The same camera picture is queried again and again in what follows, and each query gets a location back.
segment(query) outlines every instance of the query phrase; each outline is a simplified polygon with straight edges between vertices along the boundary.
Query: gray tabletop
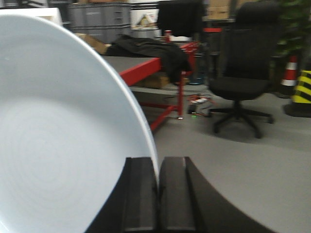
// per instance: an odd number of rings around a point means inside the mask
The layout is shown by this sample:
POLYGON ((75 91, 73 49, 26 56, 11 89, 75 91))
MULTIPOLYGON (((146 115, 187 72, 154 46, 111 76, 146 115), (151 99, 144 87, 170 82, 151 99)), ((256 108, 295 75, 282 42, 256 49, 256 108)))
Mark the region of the gray tabletop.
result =
POLYGON ((118 73, 135 67, 143 62, 150 61, 154 57, 115 57, 102 56, 118 73))

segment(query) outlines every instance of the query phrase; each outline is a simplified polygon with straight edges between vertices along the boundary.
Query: chair base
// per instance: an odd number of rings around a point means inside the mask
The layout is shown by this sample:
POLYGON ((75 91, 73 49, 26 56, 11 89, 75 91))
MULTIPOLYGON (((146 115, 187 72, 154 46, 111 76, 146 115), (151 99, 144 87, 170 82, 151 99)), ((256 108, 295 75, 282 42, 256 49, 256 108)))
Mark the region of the chair base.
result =
POLYGON ((248 125, 250 125, 254 131, 255 131, 255 137, 256 138, 262 138, 262 133, 257 127, 257 125, 249 118, 249 115, 251 116, 260 116, 260 117, 267 117, 268 123, 273 124, 274 119, 271 114, 262 113, 258 111, 253 111, 249 109, 243 109, 241 106, 240 101, 234 101, 233 108, 217 108, 217 109, 210 109, 209 110, 209 116, 211 117, 211 113, 227 113, 227 115, 218 120, 213 125, 213 131, 214 133, 219 132, 219 126, 223 124, 224 122, 230 120, 231 118, 235 119, 244 119, 248 125))

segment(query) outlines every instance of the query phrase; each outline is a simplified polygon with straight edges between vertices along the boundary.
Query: orange and white cone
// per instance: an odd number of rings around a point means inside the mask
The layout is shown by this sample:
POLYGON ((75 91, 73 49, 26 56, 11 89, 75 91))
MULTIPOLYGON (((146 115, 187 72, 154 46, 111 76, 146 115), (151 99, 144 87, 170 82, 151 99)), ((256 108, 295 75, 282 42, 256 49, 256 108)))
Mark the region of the orange and white cone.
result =
POLYGON ((290 98, 294 94, 297 78, 297 56, 291 56, 279 89, 281 98, 290 98))

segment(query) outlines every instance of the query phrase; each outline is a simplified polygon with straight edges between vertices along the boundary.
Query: chair caster wheel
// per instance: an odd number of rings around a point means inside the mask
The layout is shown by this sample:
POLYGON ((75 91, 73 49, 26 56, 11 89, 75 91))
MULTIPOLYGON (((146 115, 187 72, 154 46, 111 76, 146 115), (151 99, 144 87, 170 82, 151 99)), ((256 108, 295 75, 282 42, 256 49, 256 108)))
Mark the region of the chair caster wheel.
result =
POLYGON ((262 138, 262 133, 257 131, 255 132, 255 138, 261 139, 262 138))
POLYGON ((269 124, 273 124, 274 123, 274 118, 272 117, 272 116, 270 116, 269 118, 268 118, 268 123, 269 124))
POLYGON ((213 127, 213 132, 214 133, 219 133, 219 127, 218 126, 214 126, 213 127))

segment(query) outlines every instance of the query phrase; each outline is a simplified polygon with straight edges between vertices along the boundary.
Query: black office chair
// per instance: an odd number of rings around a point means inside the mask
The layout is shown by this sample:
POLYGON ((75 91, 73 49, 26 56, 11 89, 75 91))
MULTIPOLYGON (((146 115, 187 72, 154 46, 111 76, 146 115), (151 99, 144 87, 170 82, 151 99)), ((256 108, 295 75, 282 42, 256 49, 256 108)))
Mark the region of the black office chair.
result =
POLYGON ((255 130, 256 138, 261 138, 262 133, 248 115, 268 117, 269 123, 274 122, 271 114, 242 108, 241 101, 259 97, 270 86, 270 60, 281 32, 278 16, 279 7, 273 0, 247 2, 225 30, 224 72, 209 80, 209 89, 217 96, 233 100, 233 107, 210 109, 210 116, 212 112, 227 113, 214 123, 215 133, 222 123, 235 117, 243 118, 255 130))

